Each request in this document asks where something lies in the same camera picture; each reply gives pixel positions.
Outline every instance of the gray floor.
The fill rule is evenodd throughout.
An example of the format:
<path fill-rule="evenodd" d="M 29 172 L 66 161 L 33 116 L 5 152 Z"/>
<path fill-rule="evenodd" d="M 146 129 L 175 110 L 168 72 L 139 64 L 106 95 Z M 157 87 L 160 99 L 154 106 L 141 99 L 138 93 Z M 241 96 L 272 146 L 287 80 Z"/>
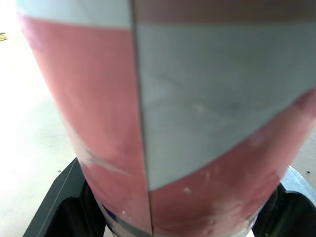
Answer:
<path fill-rule="evenodd" d="M 0 236 L 20 237 L 75 154 L 30 49 L 16 28 L 9 37 L 0 42 Z M 293 162 L 316 189 L 315 154 L 316 130 Z"/>

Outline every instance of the white stripe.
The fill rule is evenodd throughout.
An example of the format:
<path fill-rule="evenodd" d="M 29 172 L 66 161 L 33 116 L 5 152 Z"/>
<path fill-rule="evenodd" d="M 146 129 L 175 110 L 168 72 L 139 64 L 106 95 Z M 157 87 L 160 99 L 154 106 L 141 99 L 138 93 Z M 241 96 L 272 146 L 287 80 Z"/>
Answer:
<path fill-rule="evenodd" d="M 218 158 L 316 82 L 315 23 L 140 24 L 137 36 L 150 190 Z"/>
<path fill-rule="evenodd" d="M 23 14 L 70 24 L 130 28 L 129 0 L 17 0 Z"/>

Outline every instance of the yellow object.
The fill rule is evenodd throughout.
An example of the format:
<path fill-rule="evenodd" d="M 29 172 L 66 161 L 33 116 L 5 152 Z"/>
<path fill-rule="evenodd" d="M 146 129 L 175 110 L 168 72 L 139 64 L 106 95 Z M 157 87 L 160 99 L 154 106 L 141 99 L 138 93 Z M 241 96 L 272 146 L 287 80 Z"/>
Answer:
<path fill-rule="evenodd" d="M 0 41 L 3 41 L 3 40 L 7 40 L 8 37 L 5 35 L 5 33 L 0 33 Z"/>

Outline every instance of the pink stripe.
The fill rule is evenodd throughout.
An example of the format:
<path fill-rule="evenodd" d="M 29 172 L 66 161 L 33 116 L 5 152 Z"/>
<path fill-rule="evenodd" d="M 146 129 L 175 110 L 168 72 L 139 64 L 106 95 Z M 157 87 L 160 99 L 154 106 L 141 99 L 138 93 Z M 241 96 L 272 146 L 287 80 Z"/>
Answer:
<path fill-rule="evenodd" d="M 154 231 L 212 237 L 241 227 L 268 199 L 316 117 L 316 89 L 219 159 L 150 193 Z"/>
<path fill-rule="evenodd" d="M 316 4 L 301 0 L 135 0 L 139 22 L 236 23 L 316 19 Z"/>
<path fill-rule="evenodd" d="M 115 215 L 151 233 L 132 32 L 25 16 L 23 22 L 63 116 L 99 158 L 90 155 L 82 164 L 93 193 Z M 86 162 L 87 151 L 78 156 Z"/>

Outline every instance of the white floor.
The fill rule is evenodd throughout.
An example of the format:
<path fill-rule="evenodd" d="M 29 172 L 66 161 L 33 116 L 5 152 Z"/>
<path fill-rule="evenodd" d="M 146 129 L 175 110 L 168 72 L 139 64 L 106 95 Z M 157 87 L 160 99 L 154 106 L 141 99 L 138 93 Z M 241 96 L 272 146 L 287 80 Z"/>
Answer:
<path fill-rule="evenodd" d="M 0 42 L 0 237 L 21 237 L 75 154 L 16 20 L 8 17 L 12 25 L 0 24 L 9 33 Z M 293 163 L 316 189 L 315 156 L 316 130 Z"/>

